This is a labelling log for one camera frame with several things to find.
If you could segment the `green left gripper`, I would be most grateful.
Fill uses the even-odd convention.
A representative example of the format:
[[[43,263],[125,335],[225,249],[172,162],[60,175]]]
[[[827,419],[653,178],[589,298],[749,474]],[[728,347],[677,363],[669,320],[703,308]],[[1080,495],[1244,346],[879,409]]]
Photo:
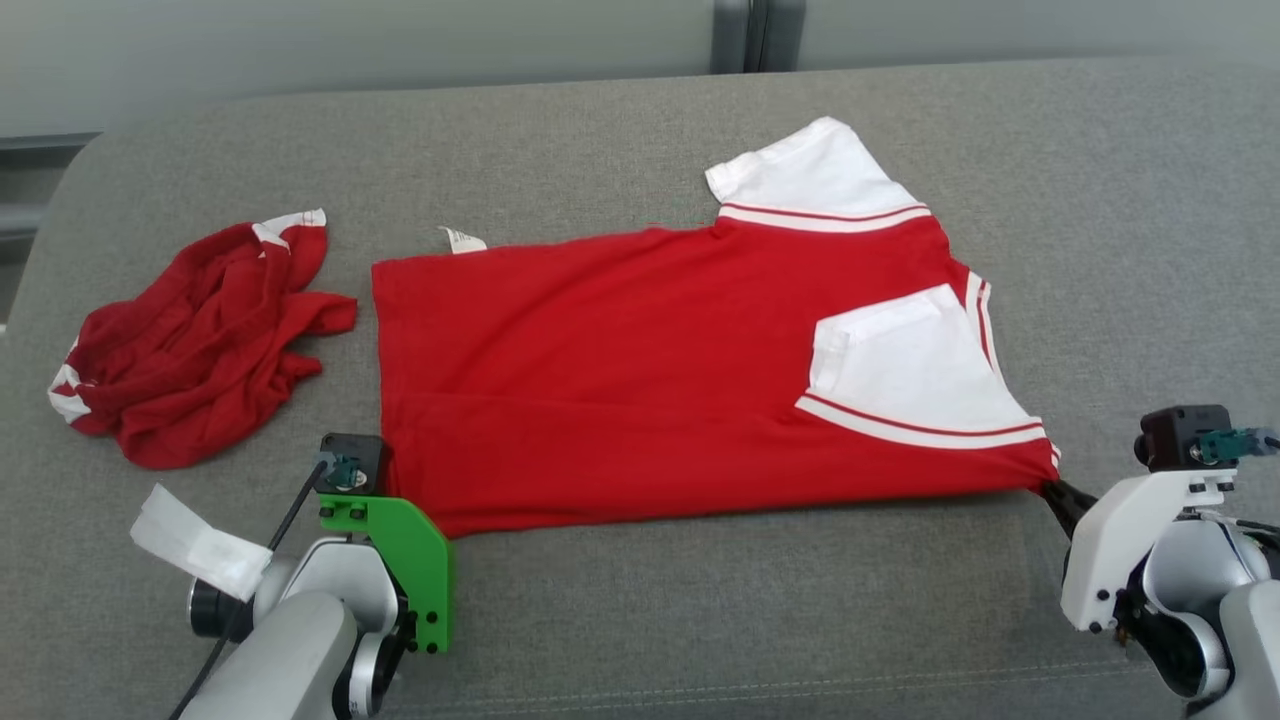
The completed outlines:
[[[241,643],[293,594],[325,592],[355,615],[364,633],[408,626],[412,652],[444,653],[452,641],[453,550],[412,503],[387,496],[320,496],[328,536],[300,557],[278,555],[252,600],[242,602],[195,580],[189,625]]]

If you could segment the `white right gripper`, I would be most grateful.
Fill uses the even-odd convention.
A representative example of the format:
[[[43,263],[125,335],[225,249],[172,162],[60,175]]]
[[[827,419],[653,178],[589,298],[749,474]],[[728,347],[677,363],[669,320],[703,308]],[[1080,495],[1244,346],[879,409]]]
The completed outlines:
[[[1119,593],[1137,577],[1160,612],[1215,612],[1238,587],[1279,578],[1235,519],[1215,512],[1234,470],[1157,471],[1119,482],[1100,501],[1068,482],[1042,500],[1071,539],[1060,607],[1080,632],[1114,626]]]

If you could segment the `red shirt with white sleeves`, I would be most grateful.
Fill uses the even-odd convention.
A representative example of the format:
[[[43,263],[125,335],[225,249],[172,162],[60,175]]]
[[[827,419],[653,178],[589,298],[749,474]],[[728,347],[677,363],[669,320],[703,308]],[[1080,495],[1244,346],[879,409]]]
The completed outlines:
[[[451,538],[1038,489],[991,286],[849,124],[709,168],[717,218],[372,266],[390,486]]]

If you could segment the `red shorts with white stripe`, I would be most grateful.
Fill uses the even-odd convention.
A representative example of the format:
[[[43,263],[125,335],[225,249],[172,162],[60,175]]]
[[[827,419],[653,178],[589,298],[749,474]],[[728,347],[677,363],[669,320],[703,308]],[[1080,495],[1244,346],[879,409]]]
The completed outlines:
[[[138,296],[87,315],[47,388],[51,407],[154,471],[238,445],[323,372],[293,343],[355,328],[355,299],[310,288],[326,256],[326,225],[314,209],[239,223],[182,249]]]

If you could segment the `white crumpled paper tag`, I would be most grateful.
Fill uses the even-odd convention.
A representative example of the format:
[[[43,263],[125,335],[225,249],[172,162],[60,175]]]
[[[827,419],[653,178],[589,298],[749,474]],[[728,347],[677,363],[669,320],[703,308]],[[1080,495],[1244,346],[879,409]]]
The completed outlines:
[[[261,584],[273,551],[210,525],[164,486],[156,484],[131,527],[145,552],[247,602]]]

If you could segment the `grey metal partition post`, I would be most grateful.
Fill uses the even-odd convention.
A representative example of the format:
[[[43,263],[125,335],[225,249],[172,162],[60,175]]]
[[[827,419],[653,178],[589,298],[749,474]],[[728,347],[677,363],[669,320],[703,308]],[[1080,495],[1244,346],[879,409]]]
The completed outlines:
[[[806,5],[806,0],[763,0],[759,72],[781,73],[797,69]]]
[[[709,73],[748,70],[753,0],[713,0]]]

